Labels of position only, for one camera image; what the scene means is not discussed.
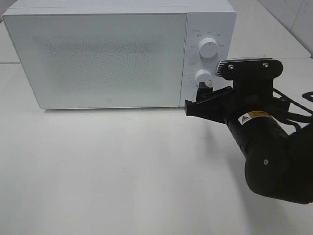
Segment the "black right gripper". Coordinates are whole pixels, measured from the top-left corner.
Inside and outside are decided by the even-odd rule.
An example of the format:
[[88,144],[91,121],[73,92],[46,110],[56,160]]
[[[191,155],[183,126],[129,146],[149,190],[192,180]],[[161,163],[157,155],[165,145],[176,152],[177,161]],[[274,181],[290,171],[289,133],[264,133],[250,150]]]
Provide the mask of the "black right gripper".
[[216,91],[201,83],[195,102],[185,102],[187,116],[226,125],[291,124],[290,102],[273,96],[273,81],[283,72],[281,61],[271,57],[221,60],[216,75],[233,81],[233,87]]

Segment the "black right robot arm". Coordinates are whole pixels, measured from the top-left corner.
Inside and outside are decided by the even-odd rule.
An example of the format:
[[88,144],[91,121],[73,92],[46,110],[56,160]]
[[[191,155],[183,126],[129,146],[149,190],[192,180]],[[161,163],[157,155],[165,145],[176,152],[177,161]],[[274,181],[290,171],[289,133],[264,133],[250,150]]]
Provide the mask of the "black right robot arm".
[[248,187],[264,197],[313,201],[313,112],[289,111],[296,102],[273,86],[283,64],[273,58],[225,59],[217,75],[232,86],[201,82],[187,116],[225,124],[243,153]]

